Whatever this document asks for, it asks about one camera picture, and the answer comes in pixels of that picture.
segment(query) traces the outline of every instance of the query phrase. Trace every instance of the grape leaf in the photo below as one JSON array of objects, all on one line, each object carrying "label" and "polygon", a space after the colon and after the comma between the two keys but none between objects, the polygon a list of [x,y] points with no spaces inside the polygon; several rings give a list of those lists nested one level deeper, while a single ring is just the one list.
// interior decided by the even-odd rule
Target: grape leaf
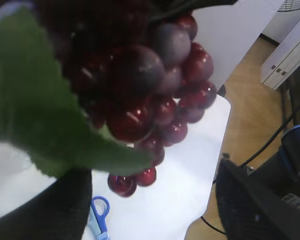
[{"label": "grape leaf", "polygon": [[129,175],[150,167],[144,152],[89,127],[44,29],[26,9],[0,23],[0,141],[25,150],[55,176],[63,168]]}]

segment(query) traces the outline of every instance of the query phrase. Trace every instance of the white tabletop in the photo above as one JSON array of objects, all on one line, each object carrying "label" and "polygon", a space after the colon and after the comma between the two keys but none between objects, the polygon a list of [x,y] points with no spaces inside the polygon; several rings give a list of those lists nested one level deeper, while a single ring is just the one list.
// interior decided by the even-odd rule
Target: white tabletop
[{"label": "white tabletop", "polygon": [[[206,211],[230,108],[227,100],[217,96],[203,119],[188,125],[186,139],[165,149],[156,182],[138,187],[129,198],[109,190],[107,173],[93,172],[93,195],[110,202],[106,223],[111,240],[184,239],[189,225]],[[53,182],[34,166],[20,173],[0,175],[0,217]],[[92,240],[89,231],[82,239]]]}]

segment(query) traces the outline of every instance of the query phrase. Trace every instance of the black cable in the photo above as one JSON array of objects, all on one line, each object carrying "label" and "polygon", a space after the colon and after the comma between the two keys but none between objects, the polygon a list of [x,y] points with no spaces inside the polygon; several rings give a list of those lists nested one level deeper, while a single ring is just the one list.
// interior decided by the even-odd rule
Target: black cable
[{"label": "black cable", "polygon": [[258,157],[269,145],[275,140],[275,138],[280,134],[280,132],[289,124],[289,122],[295,117],[297,112],[300,110],[300,104],[295,108],[294,112],[287,118],[287,120],[278,128],[277,131],[270,137],[270,139],[266,142],[266,144],[260,148],[252,157],[250,157],[247,161],[242,163],[239,167],[243,168],[244,166],[248,165],[252,160]]},{"label": "black cable", "polygon": [[218,228],[212,226],[209,222],[207,222],[207,220],[205,220],[205,218],[204,218],[203,216],[201,217],[201,219],[202,219],[202,221],[203,221],[205,224],[207,224],[207,225],[208,225],[210,228],[212,228],[213,230],[217,231],[217,232],[220,233],[220,234],[226,235],[225,232],[219,230]]}]

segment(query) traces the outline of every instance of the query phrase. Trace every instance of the fan grille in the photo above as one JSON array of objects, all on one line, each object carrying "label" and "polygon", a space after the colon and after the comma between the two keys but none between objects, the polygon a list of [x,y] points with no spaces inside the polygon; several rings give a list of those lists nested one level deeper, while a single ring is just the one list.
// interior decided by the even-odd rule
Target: fan grille
[{"label": "fan grille", "polygon": [[278,12],[292,12],[300,10],[300,0],[285,0]]}]

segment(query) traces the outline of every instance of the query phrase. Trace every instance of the red grape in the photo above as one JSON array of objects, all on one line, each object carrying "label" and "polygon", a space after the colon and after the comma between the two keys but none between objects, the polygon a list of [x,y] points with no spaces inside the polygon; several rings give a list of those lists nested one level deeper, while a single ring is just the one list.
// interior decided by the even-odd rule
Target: red grape
[{"label": "red grape", "polygon": [[152,130],[152,111],[143,102],[126,110],[113,109],[106,119],[111,134],[118,140],[134,143],[145,138]]},{"label": "red grape", "polygon": [[85,110],[92,125],[96,129],[101,129],[106,122],[103,104],[101,102],[93,101],[85,107]]},{"label": "red grape", "polygon": [[171,96],[182,83],[182,72],[179,66],[172,67],[165,72],[165,77],[157,89],[158,94]]},{"label": "red grape", "polygon": [[153,132],[146,139],[135,143],[134,147],[136,149],[141,149],[141,150],[146,150],[146,151],[152,152],[155,155],[159,155],[163,149],[161,138],[155,132]]},{"label": "red grape", "polygon": [[53,46],[55,58],[58,59],[61,63],[66,62],[72,53],[70,33],[48,30],[47,34]]},{"label": "red grape", "polygon": [[132,194],[135,193],[137,189],[137,184],[134,182],[130,188],[130,190],[128,190],[126,193],[122,194],[121,197],[124,197],[124,198],[128,198],[130,197]]},{"label": "red grape", "polygon": [[161,152],[155,157],[154,161],[152,162],[153,166],[158,166],[161,164],[165,159],[165,149],[162,148]]},{"label": "red grape", "polygon": [[159,126],[165,126],[175,118],[177,110],[176,102],[167,96],[155,96],[153,98],[154,122]]},{"label": "red grape", "polygon": [[132,45],[113,66],[112,91],[124,98],[143,98],[154,92],[165,76],[158,55],[151,49]]},{"label": "red grape", "polygon": [[181,98],[178,102],[178,113],[180,119],[189,124],[194,124],[202,119],[205,114],[205,110],[196,107],[191,108],[188,106],[187,98]]},{"label": "red grape", "polygon": [[136,184],[147,187],[153,184],[157,179],[157,171],[154,167],[147,168],[143,172],[135,175]]},{"label": "red grape", "polygon": [[208,80],[213,74],[213,60],[205,51],[194,51],[184,62],[182,71],[188,84],[200,84]]},{"label": "red grape", "polygon": [[86,67],[66,65],[63,75],[70,80],[71,90],[78,95],[83,95],[98,86],[98,80]]},{"label": "red grape", "polygon": [[174,23],[187,31],[191,41],[197,36],[198,25],[194,17],[191,16],[191,14],[185,14],[180,16]]},{"label": "red grape", "polygon": [[162,128],[162,136],[169,143],[180,143],[188,133],[188,126],[180,119],[173,120],[169,125]]},{"label": "red grape", "polygon": [[130,193],[135,188],[135,185],[135,178],[132,176],[114,176],[111,174],[108,176],[110,190],[121,197],[126,197],[126,194]]},{"label": "red grape", "polygon": [[198,88],[193,89],[182,99],[190,109],[207,109],[217,96],[217,90],[211,82],[204,82]]},{"label": "red grape", "polygon": [[188,89],[189,87],[187,86],[187,81],[185,79],[182,79],[181,82],[181,86],[179,87],[179,89],[174,93],[173,97],[175,99],[180,99],[182,98],[184,95],[187,94],[187,92],[189,91]]},{"label": "red grape", "polygon": [[186,30],[173,23],[164,23],[151,33],[149,45],[159,54],[164,66],[170,68],[188,57],[191,41]]},{"label": "red grape", "polygon": [[174,145],[174,143],[173,143],[173,142],[166,141],[166,140],[163,139],[162,145],[163,145],[164,147],[171,147],[171,146]]},{"label": "red grape", "polygon": [[192,54],[193,52],[196,52],[196,51],[205,52],[206,50],[199,43],[193,42],[193,43],[191,43],[191,52],[190,53]]}]

